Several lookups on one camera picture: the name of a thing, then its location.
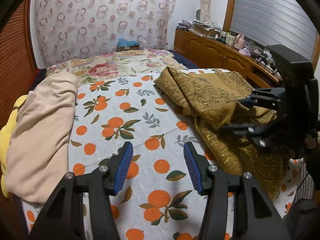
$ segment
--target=folded gold cloth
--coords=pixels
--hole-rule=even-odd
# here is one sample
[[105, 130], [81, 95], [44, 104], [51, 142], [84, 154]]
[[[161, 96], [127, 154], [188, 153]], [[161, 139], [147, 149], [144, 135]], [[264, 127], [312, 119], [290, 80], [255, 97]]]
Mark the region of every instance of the folded gold cloth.
[[194, 116], [196, 131], [224, 171], [234, 175], [251, 172], [274, 200], [289, 154], [258, 153], [246, 138], [220, 130], [222, 125], [261, 125], [276, 118], [275, 111], [262, 107], [248, 109], [237, 101], [252, 91], [252, 86], [239, 73], [190, 75], [167, 67], [155, 84], [183, 108], [184, 114]]

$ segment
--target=brown louvered door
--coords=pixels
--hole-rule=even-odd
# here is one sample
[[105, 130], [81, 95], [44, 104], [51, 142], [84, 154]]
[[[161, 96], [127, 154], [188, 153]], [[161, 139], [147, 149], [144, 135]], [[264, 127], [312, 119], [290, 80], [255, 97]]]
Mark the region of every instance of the brown louvered door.
[[26, 95], [35, 77], [28, 27], [30, 0], [24, 0], [0, 33], [0, 129], [15, 101]]

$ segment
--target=window blind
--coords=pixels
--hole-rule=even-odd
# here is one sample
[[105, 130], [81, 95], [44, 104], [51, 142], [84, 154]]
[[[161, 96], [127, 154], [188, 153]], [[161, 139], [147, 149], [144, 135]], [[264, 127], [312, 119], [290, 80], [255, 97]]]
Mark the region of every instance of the window blind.
[[236, 0], [230, 30], [312, 58], [316, 28], [296, 0]]

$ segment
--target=blue gripper pad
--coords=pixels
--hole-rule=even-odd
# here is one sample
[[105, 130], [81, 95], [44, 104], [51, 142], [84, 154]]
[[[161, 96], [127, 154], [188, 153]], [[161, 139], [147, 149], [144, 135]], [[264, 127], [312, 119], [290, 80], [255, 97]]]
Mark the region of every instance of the blue gripper pad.
[[133, 146], [130, 142], [125, 142], [119, 155], [123, 155], [114, 177], [114, 195], [117, 195], [123, 188], [125, 177], [133, 157]]
[[210, 165], [207, 159], [197, 154], [191, 142], [186, 142], [183, 147], [183, 155], [194, 189], [200, 195], [208, 195], [212, 187], [212, 180], [207, 175], [207, 167]]

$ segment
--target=folded beige cloth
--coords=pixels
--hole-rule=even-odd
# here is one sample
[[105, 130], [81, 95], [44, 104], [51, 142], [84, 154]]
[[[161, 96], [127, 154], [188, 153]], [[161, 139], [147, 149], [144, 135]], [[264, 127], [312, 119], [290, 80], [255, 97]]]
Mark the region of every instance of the folded beige cloth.
[[7, 151], [9, 192], [44, 203], [68, 172], [76, 95], [77, 77], [70, 73], [53, 74], [29, 92]]

